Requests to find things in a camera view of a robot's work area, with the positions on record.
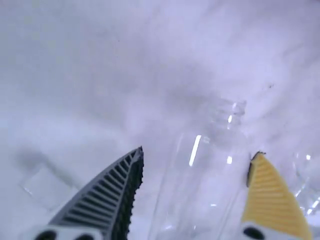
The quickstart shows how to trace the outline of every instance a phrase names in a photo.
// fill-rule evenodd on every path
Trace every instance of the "white backdrop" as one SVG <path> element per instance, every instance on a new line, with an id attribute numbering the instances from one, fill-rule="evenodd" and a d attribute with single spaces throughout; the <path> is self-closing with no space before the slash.
<path id="1" fill-rule="evenodd" d="M 130 239 L 145 239 L 171 142 L 212 91 L 247 100 L 252 153 L 281 166 L 274 140 L 319 119 L 319 23 L 316 0 L 1 0 L 0 239 L 49 219 L 17 155 L 81 187 L 140 145 Z"/>

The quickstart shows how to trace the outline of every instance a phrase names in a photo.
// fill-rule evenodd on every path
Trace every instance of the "clear plastic bottle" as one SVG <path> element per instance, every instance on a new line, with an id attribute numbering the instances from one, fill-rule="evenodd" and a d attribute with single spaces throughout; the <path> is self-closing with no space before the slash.
<path id="1" fill-rule="evenodd" d="M 246 102 L 215 98 L 177 141 L 161 183 L 148 240 L 228 239 L 241 210 L 229 217 L 250 163 L 240 131 Z"/>

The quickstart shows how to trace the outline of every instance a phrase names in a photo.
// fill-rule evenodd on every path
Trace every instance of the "transparent plastic piece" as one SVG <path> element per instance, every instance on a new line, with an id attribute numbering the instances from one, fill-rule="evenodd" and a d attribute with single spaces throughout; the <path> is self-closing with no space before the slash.
<path id="1" fill-rule="evenodd" d="M 47 163 L 34 166 L 20 183 L 21 187 L 41 206 L 52 211 L 65 202 L 76 187 L 59 176 Z"/>

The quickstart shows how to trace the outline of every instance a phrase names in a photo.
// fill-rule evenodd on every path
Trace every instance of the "bottle neck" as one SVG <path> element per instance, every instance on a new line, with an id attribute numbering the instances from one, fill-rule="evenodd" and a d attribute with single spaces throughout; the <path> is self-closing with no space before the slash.
<path id="1" fill-rule="evenodd" d="M 217 130 L 237 130 L 242 123 L 247 103 L 215 97 L 206 111 L 211 127 Z"/>

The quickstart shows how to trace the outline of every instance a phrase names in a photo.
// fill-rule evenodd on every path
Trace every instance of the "white surface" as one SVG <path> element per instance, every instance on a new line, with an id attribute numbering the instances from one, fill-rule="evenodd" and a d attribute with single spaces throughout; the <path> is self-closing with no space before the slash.
<path id="1" fill-rule="evenodd" d="M 139 145 L 145 239 L 171 142 L 212 90 L 247 100 L 252 153 L 285 169 L 273 142 L 319 120 L 319 20 L 316 0 L 1 0 L 0 239 L 50 218 L 18 187 L 25 152 L 81 187 Z"/>

